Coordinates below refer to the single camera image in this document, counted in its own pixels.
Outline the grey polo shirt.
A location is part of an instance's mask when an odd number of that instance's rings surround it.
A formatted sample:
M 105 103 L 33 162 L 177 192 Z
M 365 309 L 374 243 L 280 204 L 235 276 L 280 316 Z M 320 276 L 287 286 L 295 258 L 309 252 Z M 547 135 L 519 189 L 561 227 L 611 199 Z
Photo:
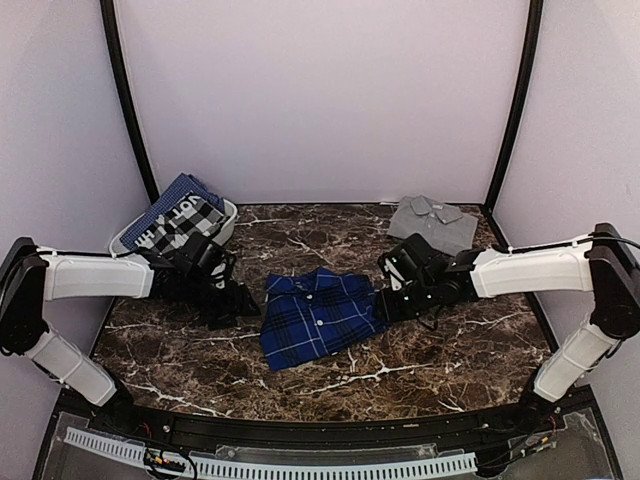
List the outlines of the grey polo shirt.
M 397 239 L 420 234 L 434 249 L 455 256 L 472 247 L 477 223 L 457 206 L 423 195 L 407 196 L 392 215 L 387 234 Z

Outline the blue plaid long sleeve shirt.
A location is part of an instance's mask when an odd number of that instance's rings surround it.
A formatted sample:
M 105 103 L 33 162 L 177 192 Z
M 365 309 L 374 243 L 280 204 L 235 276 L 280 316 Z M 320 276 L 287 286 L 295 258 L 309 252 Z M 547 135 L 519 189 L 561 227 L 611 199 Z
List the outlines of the blue plaid long sleeve shirt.
M 265 290 L 260 344 L 274 372 L 335 355 L 390 328 L 375 316 L 376 291 L 366 275 L 323 267 L 300 276 L 271 274 Z

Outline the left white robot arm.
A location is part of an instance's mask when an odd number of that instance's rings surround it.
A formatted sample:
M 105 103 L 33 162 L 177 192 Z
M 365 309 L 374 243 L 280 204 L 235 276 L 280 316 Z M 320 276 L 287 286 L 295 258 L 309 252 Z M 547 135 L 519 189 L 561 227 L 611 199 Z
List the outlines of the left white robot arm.
M 236 258 L 201 234 L 169 253 L 140 247 L 126 253 L 69 252 L 20 237 L 1 265 L 1 352 L 24 356 L 102 409 L 120 436 L 141 427 L 140 412 L 119 380 L 45 320 L 45 304 L 81 298 L 161 299 L 192 305 L 210 330 L 233 326 L 260 308 L 233 278 Z

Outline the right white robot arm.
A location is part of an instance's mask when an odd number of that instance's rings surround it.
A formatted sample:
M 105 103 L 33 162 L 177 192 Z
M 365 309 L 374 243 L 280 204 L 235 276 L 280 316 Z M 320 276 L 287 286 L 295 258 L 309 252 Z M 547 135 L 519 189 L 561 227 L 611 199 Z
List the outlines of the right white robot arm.
M 418 319 L 433 309 L 516 293 L 590 292 L 594 309 L 532 377 L 510 413 L 521 434 L 534 432 L 549 406 L 610 351 L 639 332 L 639 263 L 633 242 L 609 223 L 585 235 L 522 248 L 477 248 L 455 256 L 413 234 L 378 260 L 390 285 L 377 292 L 376 318 Z

